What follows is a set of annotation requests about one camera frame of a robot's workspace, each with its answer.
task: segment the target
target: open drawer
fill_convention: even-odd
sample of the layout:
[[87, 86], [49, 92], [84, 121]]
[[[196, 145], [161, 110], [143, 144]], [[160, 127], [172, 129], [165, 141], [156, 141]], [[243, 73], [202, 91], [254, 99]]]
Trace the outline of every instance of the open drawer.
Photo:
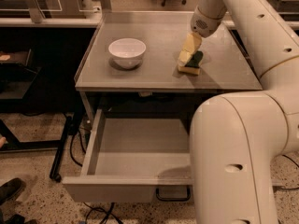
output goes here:
[[189, 136], [179, 119], [107, 119], [98, 109], [81, 175], [63, 183], [76, 202], [188, 201]]

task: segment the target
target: floor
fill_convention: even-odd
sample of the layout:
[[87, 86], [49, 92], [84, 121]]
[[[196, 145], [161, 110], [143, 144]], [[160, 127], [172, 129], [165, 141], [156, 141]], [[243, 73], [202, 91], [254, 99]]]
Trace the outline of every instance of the floor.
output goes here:
[[[187, 0], [183, 6], [180, 0], [167, 1], [165, 7], [161, 0], [112, 0], [115, 10], [189, 10], [195, 8], [197, 0]], [[9, 129], [21, 141], [36, 141], [59, 139], [64, 122], [64, 114], [41, 114], [28, 116], [25, 114], [0, 114]], [[88, 125], [83, 120], [80, 131], [83, 136], [88, 135]], [[67, 139], [63, 161], [60, 168], [62, 177], [79, 175], [80, 167], [70, 158], [71, 137]], [[73, 143], [74, 156], [83, 162], [79, 137]], [[0, 154], [0, 183], [18, 176], [26, 184], [23, 193], [15, 200], [1, 206], [5, 218], [15, 213], [26, 217], [26, 220], [37, 219], [38, 223], [45, 224], [79, 224], [84, 223], [90, 208], [84, 203], [75, 203], [65, 191], [62, 183], [50, 180], [50, 168], [54, 159], [54, 150], [1, 153]], [[299, 153], [289, 155], [299, 163]], [[277, 157], [271, 165], [272, 176], [286, 188], [299, 186], [299, 169], [285, 157]], [[281, 223], [299, 223], [299, 191], [278, 191], [276, 193], [278, 216]], [[92, 206], [101, 206], [108, 210], [109, 203], [92, 203]], [[192, 203], [116, 203], [113, 214], [127, 224], [192, 224], [195, 221], [195, 210]], [[92, 212], [88, 223], [99, 223], [105, 215]], [[110, 219], [108, 223], [117, 223]]]

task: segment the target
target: drawer handle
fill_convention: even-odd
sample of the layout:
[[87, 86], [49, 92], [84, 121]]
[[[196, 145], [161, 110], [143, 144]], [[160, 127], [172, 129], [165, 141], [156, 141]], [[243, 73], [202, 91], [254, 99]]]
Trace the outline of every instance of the drawer handle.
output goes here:
[[187, 189], [187, 197], [184, 198], [163, 198], [160, 196], [159, 189], [156, 189], [156, 197], [159, 201], [162, 202], [187, 202], [191, 198], [191, 193], [189, 187], [186, 187]]

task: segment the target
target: white bowl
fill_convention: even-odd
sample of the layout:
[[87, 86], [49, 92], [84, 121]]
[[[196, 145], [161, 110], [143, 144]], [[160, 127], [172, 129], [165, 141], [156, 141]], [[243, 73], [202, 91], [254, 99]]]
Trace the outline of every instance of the white bowl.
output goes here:
[[132, 69], [142, 62], [146, 45], [137, 39], [123, 38], [109, 45], [114, 62], [124, 69]]

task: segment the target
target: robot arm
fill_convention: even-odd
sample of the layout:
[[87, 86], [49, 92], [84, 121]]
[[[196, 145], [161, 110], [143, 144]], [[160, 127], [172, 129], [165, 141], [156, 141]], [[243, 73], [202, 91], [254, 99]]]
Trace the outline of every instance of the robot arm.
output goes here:
[[207, 37], [229, 11], [263, 91], [213, 97], [190, 133], [199, 224], [278, 223], [270, 162], [299, 150], [299, 39], [265, 0], [200, 0], [192, 29]]

